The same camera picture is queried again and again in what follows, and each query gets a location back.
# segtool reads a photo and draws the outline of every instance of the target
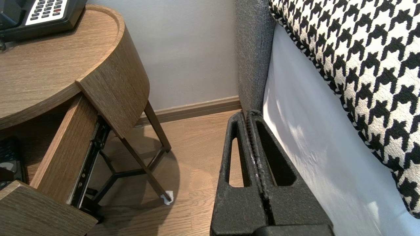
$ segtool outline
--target wall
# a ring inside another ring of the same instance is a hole
[[[234,0],[89,0],[123,17],[155,110],[237,92]]]

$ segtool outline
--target gray fabric headboard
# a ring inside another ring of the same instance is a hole
[[[236,0],[236,58],[244,110],[262,110],[276,22],[268,0]]]

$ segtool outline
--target houndstooth pillow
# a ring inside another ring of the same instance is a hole
[[[420,218],[420,0],[270,0]]]

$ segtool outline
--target white bed sheet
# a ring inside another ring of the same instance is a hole
[[[264,119],[318,199],[337,236],[420,235],[391,173],[363,144],[340,101],[276,26]]]

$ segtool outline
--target wooden tabletop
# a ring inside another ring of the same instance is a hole
[[[75,31],[20,42],[0,52],[0,129],[41,115],[78,94],[75,80],[97,68],[121,39],[119,20],[111,9],[87,5]]]

